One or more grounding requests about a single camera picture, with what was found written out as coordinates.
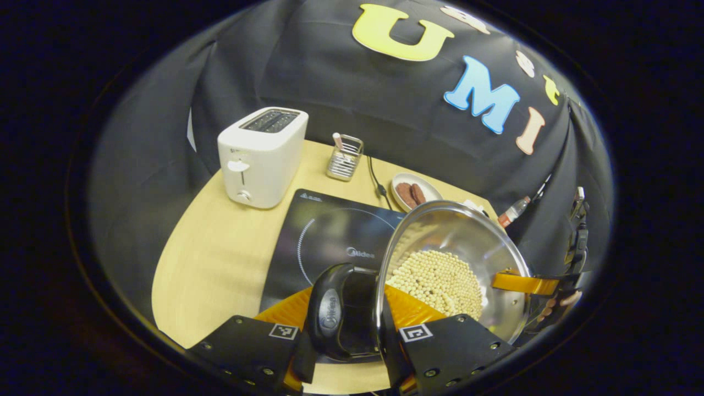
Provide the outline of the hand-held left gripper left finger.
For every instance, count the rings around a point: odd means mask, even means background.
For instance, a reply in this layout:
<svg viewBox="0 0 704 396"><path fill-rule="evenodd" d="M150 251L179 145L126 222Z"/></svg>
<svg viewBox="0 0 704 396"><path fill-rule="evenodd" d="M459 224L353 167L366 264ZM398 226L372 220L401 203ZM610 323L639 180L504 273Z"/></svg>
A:
<svg viewBox="0 0 704 396"><path fill-rule="evenodd" d="M312 289L255 317L235 315L187 351L203 364L267 394L301 394L318 358L305 331Z"/></svg>

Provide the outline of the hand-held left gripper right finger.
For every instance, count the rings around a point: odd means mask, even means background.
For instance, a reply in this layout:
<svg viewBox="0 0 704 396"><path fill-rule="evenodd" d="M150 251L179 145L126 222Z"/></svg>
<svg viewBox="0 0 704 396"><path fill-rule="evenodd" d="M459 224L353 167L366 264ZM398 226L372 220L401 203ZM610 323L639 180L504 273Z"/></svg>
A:
<svg viewBox="0 0 704 396"><path fill-rule="evenodd" d="M443 316L389 285L379 315L379 350L392 394L458 392L515 350L471 316Z"/></svg>

